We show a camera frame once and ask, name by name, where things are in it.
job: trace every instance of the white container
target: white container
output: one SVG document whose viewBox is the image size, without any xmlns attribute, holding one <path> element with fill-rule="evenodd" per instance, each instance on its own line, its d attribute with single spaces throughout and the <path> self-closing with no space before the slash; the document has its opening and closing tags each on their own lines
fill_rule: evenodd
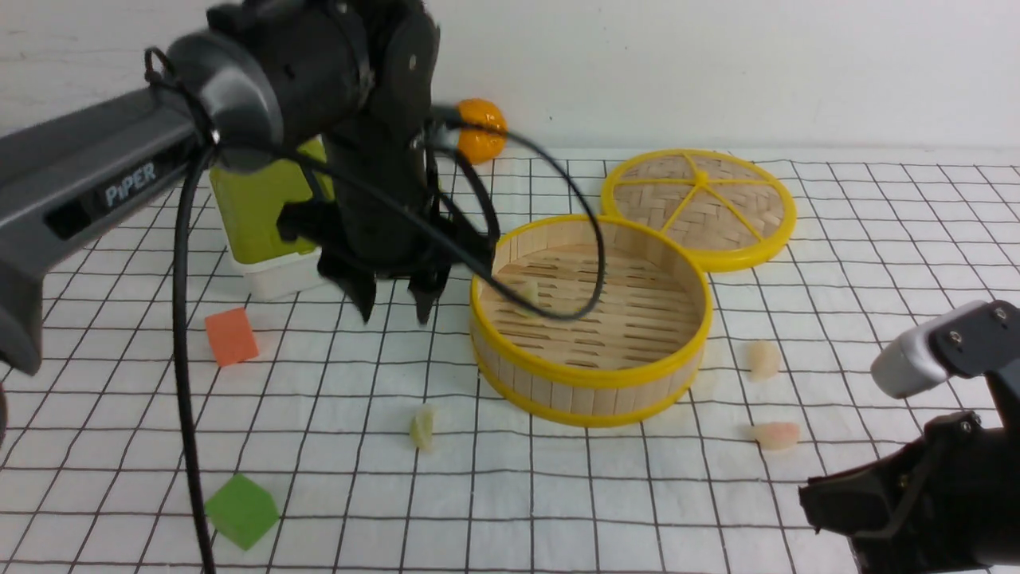
<svg viewBox="0 0 1020 574">
<path fill-rule="evenodd" d="M 252 264 L 239 263 L 231 253 L 234 268 L 245 275 L 252 298 L 260 302 L 278 300 L 326 282 L 318 273 L 319 249 L 291 253 Z"/>
</svg>

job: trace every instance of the green cube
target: green cube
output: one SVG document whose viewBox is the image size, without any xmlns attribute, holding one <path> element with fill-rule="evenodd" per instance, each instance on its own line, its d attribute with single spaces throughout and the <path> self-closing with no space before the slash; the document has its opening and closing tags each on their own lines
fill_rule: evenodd
<svg viewBox="0 0 1020 574">
<path fill-rule="evenodd" d="M 220 534 L 245 551 L 279 520 L 272 495 L 242 474 L 234 475 L 209 499 L 205 514 Z"/>
</svg>

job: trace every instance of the orange cube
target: orange cube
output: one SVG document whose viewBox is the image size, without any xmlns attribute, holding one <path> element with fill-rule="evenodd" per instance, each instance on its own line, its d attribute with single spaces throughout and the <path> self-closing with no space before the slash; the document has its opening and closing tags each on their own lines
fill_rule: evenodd
<svg viewBox="0 0 1020 574">
<path fill-rule="evenodd" d="M 230 367 L 258 357 L 255 334 L 244 308 L 205 318 L 209 347 L 220 367 Z"/>
</svg>

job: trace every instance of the white wall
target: white wall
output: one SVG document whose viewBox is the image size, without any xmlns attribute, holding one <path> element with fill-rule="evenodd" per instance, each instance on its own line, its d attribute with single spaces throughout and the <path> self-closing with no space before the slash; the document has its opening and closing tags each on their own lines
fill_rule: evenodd
<svg viewBox="0 0 1020 574">
<path fill-rule="evenodd" d="M 0 131 L 141 85 L 214 0 L 0 0 Z M 1017 0 L 427 0 L 438 99 L 556 147 L 1020 147 Z"/>
</svg>

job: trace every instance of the bamboo steamer lid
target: bamboo steamer lid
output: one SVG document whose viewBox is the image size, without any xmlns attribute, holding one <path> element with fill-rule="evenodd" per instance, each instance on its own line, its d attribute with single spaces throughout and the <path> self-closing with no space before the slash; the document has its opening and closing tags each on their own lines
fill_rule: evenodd
<svg viewBox="0 0 1020 574">
<path fill-rule="evenodd" d="M 659 230 L 702 268 L 763 263 L 782 250 L 797 221 L 789 191 L 731 155 L 674 149 L 640 155 L 610 173 L 603 210 Z"/>
</svg>

